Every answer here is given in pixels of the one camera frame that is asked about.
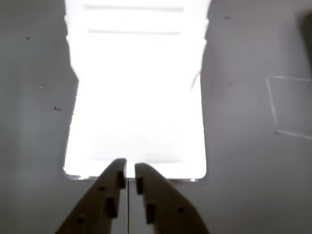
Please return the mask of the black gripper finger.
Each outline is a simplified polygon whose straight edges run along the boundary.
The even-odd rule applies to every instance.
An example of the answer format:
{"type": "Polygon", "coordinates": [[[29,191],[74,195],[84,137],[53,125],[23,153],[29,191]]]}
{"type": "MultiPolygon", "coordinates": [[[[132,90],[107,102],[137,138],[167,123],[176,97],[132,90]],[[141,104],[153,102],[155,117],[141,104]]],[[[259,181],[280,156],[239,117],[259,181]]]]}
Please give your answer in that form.
{"type": "Polygon", "coordinates": [[[155,234],[208,234],[199,212],[152,166],[135,165],[136,192],[142,196],[145,219],[155,234]]]}
{"type": "Polygon", "coordinates": [[[68,214],[58,234],[109,234],[126,188],[126,159],[114,160],[68,214]]]}

